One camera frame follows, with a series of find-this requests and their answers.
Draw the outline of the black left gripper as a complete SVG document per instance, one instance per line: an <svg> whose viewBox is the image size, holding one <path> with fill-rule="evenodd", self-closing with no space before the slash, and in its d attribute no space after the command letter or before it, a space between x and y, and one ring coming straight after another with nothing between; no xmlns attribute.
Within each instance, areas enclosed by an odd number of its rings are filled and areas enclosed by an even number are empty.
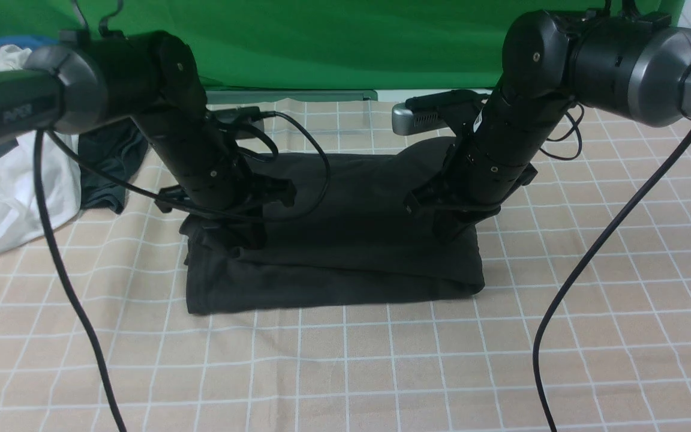
<svg viewBox="0 0 691 432"><path fill-rule="evenodd" d="M187 179L184 184L162 188L155 204L163 213L180 209L216 229L217 238L230 247L257 250L266 243L267 204L294 205L296 187L289 179L249 177Z"/></svg>

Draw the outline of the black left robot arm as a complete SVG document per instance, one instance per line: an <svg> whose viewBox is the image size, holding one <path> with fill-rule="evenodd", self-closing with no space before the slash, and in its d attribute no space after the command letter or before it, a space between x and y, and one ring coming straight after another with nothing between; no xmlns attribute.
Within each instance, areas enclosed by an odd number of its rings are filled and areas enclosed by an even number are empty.
<svg viewBox="0 0 691 432"><path fill-rule="evenodd" d="M215 220L228 241L264 246L264 205L290 207L296 196L291 180L248 164L279 154L257 126L269 114L208 110L190 47L167 32L66 36L33 51L20 69L0 72L0 144L32 130L74 135L131 118L178 183L156 196L162 211Z"/></svg>

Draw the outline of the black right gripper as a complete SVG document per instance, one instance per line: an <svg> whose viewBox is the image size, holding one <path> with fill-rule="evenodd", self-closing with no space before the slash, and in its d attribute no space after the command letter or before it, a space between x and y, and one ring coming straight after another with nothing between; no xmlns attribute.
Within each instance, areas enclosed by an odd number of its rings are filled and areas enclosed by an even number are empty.
<svg viewBox="0 0 691 432"><path fill-rule="evenodd" d="M405 195L409 214L431 214L432 232L450 243L469 227L501 211L504 201L537 175L533 165L468 166L460 172L439 172Z"/></svg>

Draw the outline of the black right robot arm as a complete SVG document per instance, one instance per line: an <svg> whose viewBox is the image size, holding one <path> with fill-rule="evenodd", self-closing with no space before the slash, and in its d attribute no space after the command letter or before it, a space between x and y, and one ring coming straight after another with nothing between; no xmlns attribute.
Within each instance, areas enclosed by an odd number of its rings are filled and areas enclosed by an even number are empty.
<svg viewBox="0 0 691 432"><path fill-rule="evenodd" d="M444 242L530 183L531 160L574 106L650 127L691 119L691 28L673 26L664 12L642 16L632 1L619 16L608 8L522 14L501 62L490 95L445 91L393 109L395 134L449 127L456 136L438 174L405 198L409 213L433 213Z"/></svg>

